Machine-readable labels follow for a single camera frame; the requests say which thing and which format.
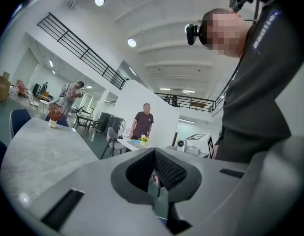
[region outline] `gray floor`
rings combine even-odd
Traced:
[[[9,120],[10,120],[10,113],[14,109],[24,109],[26,108],[31,115],[31,117],[37,117],[44,119],[47,114],[47,108],[40,103],[38,109],[29,104],[28,99],[12,95],[6,101],[0,102],[0,140],[6,145],[9,146],[10,138],[9,138]],[[70,127],[73,127],[75,118],[73,115],[68,115],[68,124]],[[86,134],[83,127],[76,128],[77,132],[81,135],[84,139],[86,144],[90,147],[93,153],[100,158],[103,150],[107,144],[106,138],[96,132],[94,129],[90,129],[89,135]],[[110,148],[107,149],[103,160],[105,158],[111,157],[110,155]],[[114,152],[114,156],[117,156],[119,151]],[[152,179],[150,179],[148,193],[154,197],[155,205],[153,210],[155,211],[156,215],[162,218],[167,218],[167,210],[168,210],[168,195],[165,188],[161,189],[160,197],[157,198],[157,191],[158,187],[156,184],[153,183]]]

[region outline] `gray shirt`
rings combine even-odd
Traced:
[[[66,93],[66,97],[68,98],[69,101],[74,102],[75,101],[75,96],[71,97],[70,93],[71,91],[76,92],[77,90],[77,85],[75,83],[71,83],[68,87],[67,93]]]

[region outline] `ceiling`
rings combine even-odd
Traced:
[[[92,13],[105,13],[118,25],[125,39],[133,38],[135,47],[150,76],[155,91],[159,88],[193,90],[194,97],[214,98],[219,94],[237,60],[224,68],[214,85],[216,53],[207,50],[199,40],[189,46],[184,28],[197,24],[206,11],[219,6],[220,0],[105,0],[97,6],[94,0],[77,0],[76,6]],[[252,18],[253,12],[244,11]]]
[[[36,40],[31,38],[31,50],[33,51],[37,60],[44,64],[47,69],[54,70],[56,76],[60,76],[69,83],[83,81],[84,82],[84,91],[100,98],[104,92],[104,88],[98,83],[94,82],[89,77],[85,76],[79,70],[75,69],[67,62],[63,61],[44,45],[40,44]],[[52,60],[53,66],[51,67],[49,60]]]

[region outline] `projector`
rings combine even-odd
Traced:
[[[186,139],[178,140],[177,151],[212,158],[213,141],[211,134],[194,134]]]

